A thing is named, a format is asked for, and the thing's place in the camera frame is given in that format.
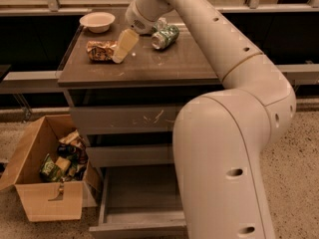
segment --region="terrazzo floor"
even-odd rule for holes
[[[20,111],[0,111],[0,159],[10,161],[28,122]],[[34,111],[30,120],[68,110]],[[298,100],[286,134],[260,155],[264,185],[278,239],[319,238],[319,101]],[[14,188],[0,192],[0,238],[93,238],[99,209],[83,209],[80,221],[28,222]],[[161,237],[160,239],[185,239]]]

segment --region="snack package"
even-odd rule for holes
[[[86,149],[83,140],[77,130],[69,133],[67,136],[59,139],[59,142],[64,145],[71,145],[79,149]]]
[[[118,41],[89,41],[87,43],[87,53],[93,61],[111,61]]]
[[[40,175],[44,180],[49,182],[57,182],[63,176],[62,169],[52,160],[50,153],[46,155],[41,168]]]

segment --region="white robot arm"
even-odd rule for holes
[[[290,84],[249,39],[206,0],[135,0],[127,20],[140,34],[175,9],[225,91],[184,106],[173,155],[191,239],[275,238],[259,154],[290,126]]]

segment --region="cardboard box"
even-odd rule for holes
[[[57,154],[58,139],[76,128],[69,115],[45,116],[30,123],[1,179],[0,190],[15,186],[29,221],[80,219],[83,207],[97,206],[101,178],[90,161],[82,181],[43,182],[39,175],[47,155]]]

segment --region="trash in box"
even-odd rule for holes
[[[44,116],[30,123],[3,172],[0,190],[16,187],[29,221],[80,219],[83,207],[98,205],[101,178],[83,156],[84,151],[77,153],[79,165],[80,160],[86,160],[81,164],[85,166],[82,180],[61,180],[66,172],[76,174],[77,169],[81,169],[77,166],[72,170],[75,164],[66,155],[59,154],[61,144],[81,149],[77,140],[73,144],[61,142],[72,133],[77,132],[69,115]]]

